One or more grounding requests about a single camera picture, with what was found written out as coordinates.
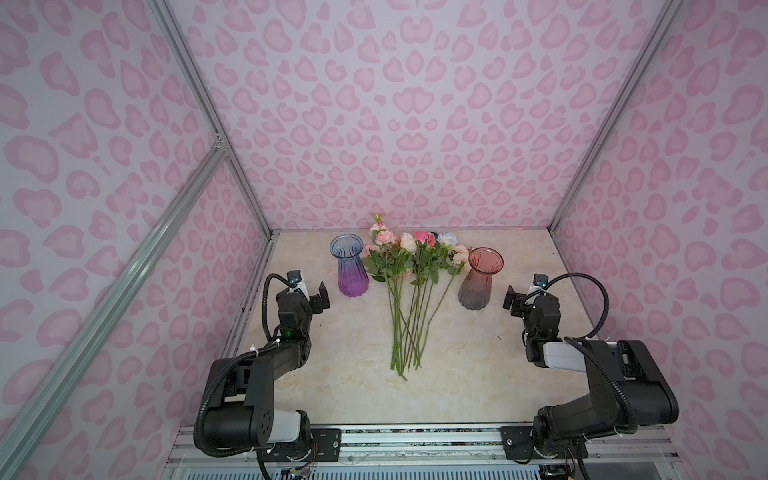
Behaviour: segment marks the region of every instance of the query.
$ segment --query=metal rail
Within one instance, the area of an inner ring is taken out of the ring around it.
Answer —
[[[645,43],[640,49],[640,53],[632,64],[624,83],[621,85],[611,108],[608,110],[605,120],[598,129],[594,140],[584,155],[584,160],[576,170],[573,180],[568,185],[568,189],[563,195],[558,209],[554,212],[552,222],[549,224],[549,231],[553,235],[562,226],[563,221],[568,216],[568,212],[573,207],[576,196],[581,191],[581,187],[587,181],[587,177],[592,167],[598,162],[600,154],[603,151],[608,138],[616,129],[621,115],[627,110],[627,106],[632,99],[632,95],[640,86],[645,74],[650,69],[651,64],[664,46],[674,24],[675,18],[683,9],[687,0],[667,0],[661,7],[661,13],[656,17],[654,26],[650,29],[650,34],[645,39]]]
[[[228,153],[224,149],[214,147],[203,159],[35,394],[16,416],[0,443],[0,475],[3,479],[15,478],[22,470],[226,155]]]
[[[279,237],[280,232],[275,232],[272,234],[272,238],[264,242],[257,263],[253,267],[253,272],[248,279],[248,285],[243,294],[239,313],[232,324],[227,342],[224,343],[224,347],[221,350],[220,358],[235,356],[240,348],[240,342],[243,340],[246,326],[253,316],[253,309],[259,306],[259,293],[261,293],[262,283],[267,274],[266,269],[272,261],[272,253],[275,251],[275,245]],[[258,328],[261,328],[261,323],[257,322],[257,325],[259,326]]]
[[[394,465],[511,465],[506,459],[502,426],[520,423],[315,425],[342,429],[338,462],[327,466]],[[595,439],[587,444],[586,463],[679,462],[674,446],[661,427],[642,427],[634,435]],[[228,458],[211,458],[194,446],[192,428],[183,427],[174,443],[167,468],[239,468],[255,459],[255,452]],[[533,465],[559,465],[562,460],[538,459]],[[273,464],[283,467],[288,464]]]
[[[227,163],[234,172],[234,176],[237,179],[237,186],[243,193],[251,213],[257,219],[257,223],[259,224],[262,233],[266,238],[270,238],[272,236],[272,229],[270,229],[270,225],[259,205],[256,193],[253,191],[253,188],[248,181],[243,165],[237,157],[237,152],[231,147],[232,142],[227,135],[227,130],[224,128],[223,122],[214,106],[214,102],[206,89],[205,82],[200,74],[200,69],[197,67],[197,63],[192,57],[189,45],[187,45],[187,40],[184,37],[184,33],[181,31],[174,10],[170,7],[167,0],[147,0],[147,3],[163,32],[165,40],[170,46],[171,52],[176,58],[176,62],[184,74],[184,78],[187,79],[187,83],[192,89],[192,94],[200,105],[200,112],[205,117],[211,133],[214,134],[225,150],[231,151],[230,157],[227,158]]]

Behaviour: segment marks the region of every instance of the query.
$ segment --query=pink leopard print wall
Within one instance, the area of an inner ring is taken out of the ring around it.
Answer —
[[[272,227],[548,225],[661,0],[171,2]]]
[[[0,435],[211,144],[141,0],[0,4]]]
[[[692,480],[768,472],[767,25],[766,2],[693,2],[555,238],[673,386]]]
[[[159,478],[262,241],[222,165],[19,478]]]

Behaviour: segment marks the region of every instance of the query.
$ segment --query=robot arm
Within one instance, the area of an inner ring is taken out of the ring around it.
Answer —
[[[587,277],[604,292],[593,277],[579,273],[569,276]],[[530,434],[530,453],[535,450],[541,457],[554,458],[565,449],[577,447],[576,456],[581,457],[580,439],[634,433],[638,426],[675,422],[677,400],[642,342],[559,337],[560,303],[547,292],[553,282],[537,274],[528,293],[516,293],[510,286],[504,308],[523,320],[528,361],[542,368],[586,372],[589,393],[538,411]],[[606,315],[607,299],[598,328]]]
[[[267,279],[267,285],[277,278],[289,286],[276,295],[280,334],[261,349],[218,359],[210,368],[194,426],[195,445],[207,455],[236,455],[279,442],[292,444],[302,455],[310,448],[306,413],[275,410],[274,383],[306,363],[313,315],[330,308],[330,301],[324,284],[317,295],[307,297],[301,272],[293,270],[287,277],[272,274]],[[266,326],[265,335],[270,338]]]

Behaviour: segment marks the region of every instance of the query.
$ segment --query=white rose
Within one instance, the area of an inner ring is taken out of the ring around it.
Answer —
[[[404,233],[400,237],[400,248],[404,249],[408,253],[416,252],[416,240],[410,233]]]
[[[445,247],[452,247],[458,243],[458,238],[454,233],[446,232],[446,233],[439,233],[437,236],[437,241],[440,242]]]
[[[451,257],[451,265],[459,266],[464,263],[469,263],[469,249],[464,245],[454,245],[453,257]]]

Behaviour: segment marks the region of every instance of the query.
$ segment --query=pink rose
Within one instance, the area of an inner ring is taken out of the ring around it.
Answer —
[[[382,230],[378,235],[376,235],[376,245],[386,245],[387,243],[396,245],[397,235],[392,233],[390,230]]]
[[[374,232],[379,232],[381,230],[389,230],[389,227],[387,227],[384,222],[376,222],[368,229],[368,232],[373,235]]]
[[[413,238],[415,238],[417,242],[429,245],[430,247],[434,247],[435,243],[437,243],[435,236],[430,232],[416,232],[413,234]]]

